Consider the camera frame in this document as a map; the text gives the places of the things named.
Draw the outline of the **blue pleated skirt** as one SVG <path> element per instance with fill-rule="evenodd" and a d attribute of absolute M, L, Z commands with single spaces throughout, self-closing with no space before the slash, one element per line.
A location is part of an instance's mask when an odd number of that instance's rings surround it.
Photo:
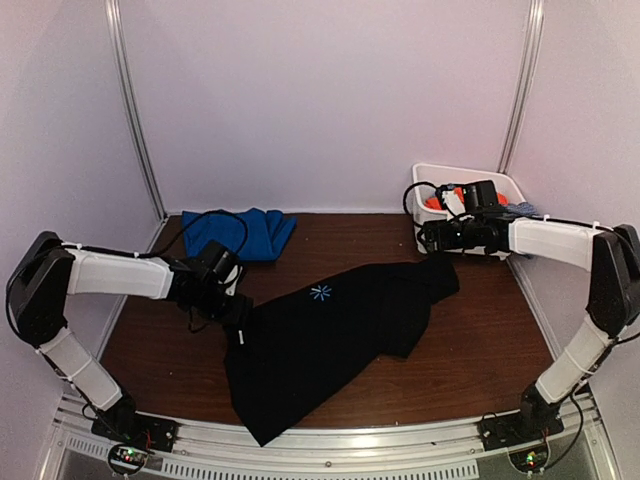
<path fill-rule="evenodd" d="M 183 211 L 181 225 L 186 253 L 195 257 L 215 241 L 235 252 L 242 262 L 274 262 L 297 227 L 297 218 L 280 210 L 251 208 L 231 216 Z"/>

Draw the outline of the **black garment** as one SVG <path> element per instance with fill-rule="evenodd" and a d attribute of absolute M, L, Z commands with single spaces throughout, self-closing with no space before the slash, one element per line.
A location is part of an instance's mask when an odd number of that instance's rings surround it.
<path fill-rule="evenodd" d="M 259 446 L 294 427 L 380 355 L 409 357 L 459 280 L 444 255 L 367 264 L 252 309 L 224 333 L 232 407 Z"/>

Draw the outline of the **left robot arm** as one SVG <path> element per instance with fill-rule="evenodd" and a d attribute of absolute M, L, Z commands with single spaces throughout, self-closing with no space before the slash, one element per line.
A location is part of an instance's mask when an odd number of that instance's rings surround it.
<path fill-rule="evenodd" d="M 133 444 L 143 436 L 143 421 L 131 394 L 76 334 L 81 304 L 91 296 L 170 302 L 205 325 L 241 331 L 253 308 L 237 290 L 243 275 L 238 254 L 217 242 L 197 256 L 176 258 L 168 248 L 118 251 L 42 231 L 7 281 L 6 317 L 98 421 L 121 443 Z"/>

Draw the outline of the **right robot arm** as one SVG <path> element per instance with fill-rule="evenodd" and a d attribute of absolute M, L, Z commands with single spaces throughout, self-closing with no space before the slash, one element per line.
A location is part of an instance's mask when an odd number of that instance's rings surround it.
<path fill-rule="evenodd" d="M 418 181 L 402 207 L 420 249 L 507 261 L 551 350 L 551 365 L 532 375 L 516 412 L 483 421 L 481 435 L 530 442 L 556 430 L 562 403 L 639 332 L 636 229 L 544 215 L 516 199 L 503 204 L 489 178 Z"/>

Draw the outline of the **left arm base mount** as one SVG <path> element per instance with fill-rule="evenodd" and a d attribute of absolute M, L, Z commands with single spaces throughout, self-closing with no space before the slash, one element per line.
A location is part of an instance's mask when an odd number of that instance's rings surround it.
<path fill-rule="evenodd" d="M 171 453 L 177 431 L 176 421 L 139 413 L 125 426 L 117 426 L 105 413 L 95 413 L 91 426 L 94 435 L 114 441 L 106 462 L 113 473 L 124 478 L 139 473 L 157 453 Z"/>

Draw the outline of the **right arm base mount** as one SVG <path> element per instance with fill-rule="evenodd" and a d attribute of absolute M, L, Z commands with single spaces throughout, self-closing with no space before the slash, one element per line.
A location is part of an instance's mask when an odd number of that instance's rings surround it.
<path fill-rule="evenodd" d="M 550 437 L 564 431 L 559 418 L 530 429 L 520 411 L 484 414 L 476 424 L 485 451 L 505 449 L 510 465 L 520 474 L 542 474 L 551 463 Z"/>

